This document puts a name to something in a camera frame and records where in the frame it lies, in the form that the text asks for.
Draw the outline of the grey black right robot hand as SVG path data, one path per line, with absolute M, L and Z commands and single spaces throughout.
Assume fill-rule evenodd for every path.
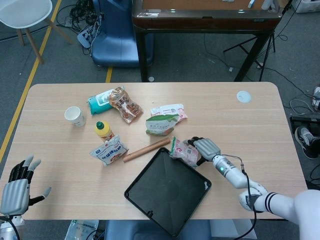
M 183 141 L 187 146 L 194 147 L 200 154 L 195 166 L 198 167 L 204 162 L 212 162 L 214 157 L 221 154 L 221 149 L 209 138 L 194 136 Z

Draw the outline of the grey black left robot hand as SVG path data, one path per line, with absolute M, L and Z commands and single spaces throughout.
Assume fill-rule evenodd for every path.
M 33 159 L 34 156 L 30 154 L 12 168 L 2 192 L 0 213 L 4 216 L 22 216 L 30 206 L 45 200 L 51 193 L 52 188 L 48 187 L 43 194 L 30 197 L 32 178 L 41 163 L 40 159 Z

